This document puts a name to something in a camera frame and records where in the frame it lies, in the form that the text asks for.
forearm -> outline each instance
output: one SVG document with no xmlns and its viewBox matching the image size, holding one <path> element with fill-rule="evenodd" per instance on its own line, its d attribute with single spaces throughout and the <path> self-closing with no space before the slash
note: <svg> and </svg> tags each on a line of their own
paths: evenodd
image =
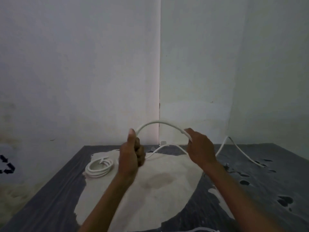
<svg viewBox="0 0 309 232">
<path fill-rule="evenodd" d="M 130 179 L 124 179 L 117 174 L 93 211 L 84 221 L 79 232 L 107 231 L 117 207 L 131 183 Z"/>
<path fill-rule="evenodd" d="M 214 182 L 216 188 L 225 199 L 235 219 L 244 232 L 283 231 L 273 221 L 265 217 L 247 197 L 239 184 L 216 163 L 203 171 Z"/>
</svg>

person's left hand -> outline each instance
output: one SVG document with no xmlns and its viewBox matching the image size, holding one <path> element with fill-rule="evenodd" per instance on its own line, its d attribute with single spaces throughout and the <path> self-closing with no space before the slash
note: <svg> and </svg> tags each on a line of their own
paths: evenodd
<svg viewBox="0 0 309 232">
<path fill-rule="evenodd" d="M 129 130 L 127 142 L 121 145 L 119 155 L 118 174 L 129 180 L 132 184 L 137 174 L 138 167 L 145 161 L 144 147 L 133 129 Z"/>
</svg>

hand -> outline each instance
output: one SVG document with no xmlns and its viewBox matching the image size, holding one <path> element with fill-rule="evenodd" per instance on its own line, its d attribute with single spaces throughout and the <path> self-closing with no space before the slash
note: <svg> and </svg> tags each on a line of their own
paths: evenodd
<svg viewBox="0 0 309 232">
<path fill-rule="evenodd" d="M 133 129 L 129 130 L 127 142 L 121 145 L 119 155 L 118 175 L 132 184 L 137 174 L 138 167 L 145 161 L 144 147 Z"/>
<path fill-rule="evenodd" d="M 214 152 L 214 144 L 207 138 L 207 136 L 195 132 L 191 128 L 185 129 L 185 131 L 192 138 L 192 141 L 189 140 L 187 147 L 190 159 L 203 170 L 213 164 L 217 164 L 218 162 Z"/>
</svg>

white wall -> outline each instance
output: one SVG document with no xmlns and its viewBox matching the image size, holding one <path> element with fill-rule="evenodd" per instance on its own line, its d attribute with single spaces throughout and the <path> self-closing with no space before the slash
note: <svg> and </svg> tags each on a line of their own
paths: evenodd
<svg viewBox="0 0 309 232">
<path fill-rule="evenodd" d="M 309 158 L 309 0 L 251 0 L 229 135 Z"/>
<path fill-rule="evenodd" d="M 161 0 L 160 119 L 223 141 L 247 5 L 248 0 Z M 187 143 L 165 125 L 159 140 Z"/>
<path fill-rule="evenodd" d="M 0 143 L 20 165 L 1 181 L 158 119 L 160 0 L 2 0 L 0 29 Z M 157 144 L 158 125 L 140 136 Z"/>
</svg>

person's left forearm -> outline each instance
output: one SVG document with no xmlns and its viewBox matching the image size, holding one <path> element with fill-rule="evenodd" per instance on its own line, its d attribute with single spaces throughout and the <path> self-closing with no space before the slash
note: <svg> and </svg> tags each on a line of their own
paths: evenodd
<svg viewBox="0 0 309 232">
<path fill-rule="evenodd" d="M 84 221 L 79 232 L 106 232 L 123 195 L 133 180 L 116 174 L 94 210 Z"/>
</svg>

